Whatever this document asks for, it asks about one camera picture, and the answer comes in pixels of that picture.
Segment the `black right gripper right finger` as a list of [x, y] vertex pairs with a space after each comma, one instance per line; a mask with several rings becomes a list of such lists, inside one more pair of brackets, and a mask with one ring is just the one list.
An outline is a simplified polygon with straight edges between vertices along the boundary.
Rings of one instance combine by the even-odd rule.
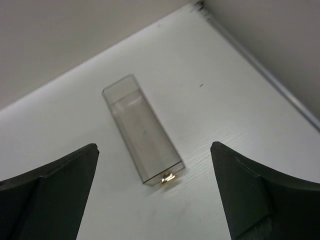
[[318, 240], [320, 185], [251, 160], [215, 141], [211, 158], [233, 240]]

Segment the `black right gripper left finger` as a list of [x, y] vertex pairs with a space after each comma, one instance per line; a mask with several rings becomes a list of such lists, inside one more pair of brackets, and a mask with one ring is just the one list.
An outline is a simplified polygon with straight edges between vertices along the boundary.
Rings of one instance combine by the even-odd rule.
[[75, 240], [99, 158], [98, 146], [80, 149], [0, 182], [2, 240]]

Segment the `clear plastic box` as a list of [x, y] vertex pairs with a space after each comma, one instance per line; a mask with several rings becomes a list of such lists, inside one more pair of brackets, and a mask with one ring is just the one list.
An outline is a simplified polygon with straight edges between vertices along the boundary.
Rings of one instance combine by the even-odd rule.
[[102, 96], [143, 184], [167, 184], [185, 164], [133, 74], [107, 86]]

